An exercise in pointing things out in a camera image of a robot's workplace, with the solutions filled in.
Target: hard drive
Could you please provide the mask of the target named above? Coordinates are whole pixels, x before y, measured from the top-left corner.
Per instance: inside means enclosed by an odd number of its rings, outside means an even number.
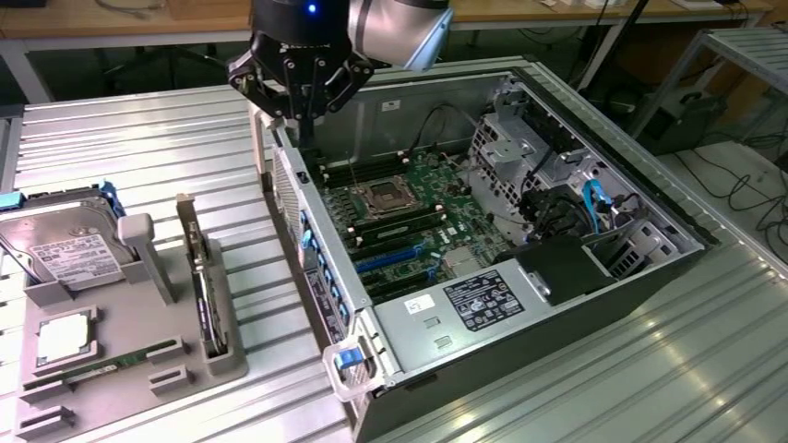
[[[102,185],[26,197],[0,196],[0,245],[31,284],[60,281],[80,291],[123,279],[138,258],[118,238],[124,215],[115,188]]]

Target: motherboard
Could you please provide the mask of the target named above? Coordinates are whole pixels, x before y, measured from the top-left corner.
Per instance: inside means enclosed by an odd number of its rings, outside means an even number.
[[[350,183],[322,190],[376,303],[486,268],[512,247],[464,185],[468,167],[440,152],[404,163],[394,158],[372,168],[347,166]],[[386,171],[395,174],[382,176]],[[336,173],[324,177],[331,184]]]

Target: blue pcie slot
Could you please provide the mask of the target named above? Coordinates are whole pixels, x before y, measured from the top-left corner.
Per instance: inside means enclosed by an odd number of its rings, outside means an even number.
[[[386,266],[394,265],[396,263],[402,263],[403,261],[408,261],[422,255],[424,251],[424,243],[420,245],[412,246],[407,249],[403,249],[392,254],[387,254],[383,257],[379,257],[374,260],[370,260],[364,263],[356,265],[356,272],[367,272],[368,270],[380,269]]]

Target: hard drive label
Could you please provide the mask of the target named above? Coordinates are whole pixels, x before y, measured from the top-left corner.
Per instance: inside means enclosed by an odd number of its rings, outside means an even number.
[[[524,311],[498,270],[443,288],[466,328],[476,332]]]
[[[119,262],[99,234],[30,249],[56,280],[66,284],[120,272]]]

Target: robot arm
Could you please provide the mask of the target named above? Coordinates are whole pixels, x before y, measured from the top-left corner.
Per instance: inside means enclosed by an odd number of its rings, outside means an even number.
[[[302,145],[314,137],[314,120],[338,112],[372,77],[367,57],[428,69],[452,17],[448,0],[252,4],[251,47],[228,66],[231,85],[271,116],[298,121]],[[283,89],[267,86],[270,79]]]

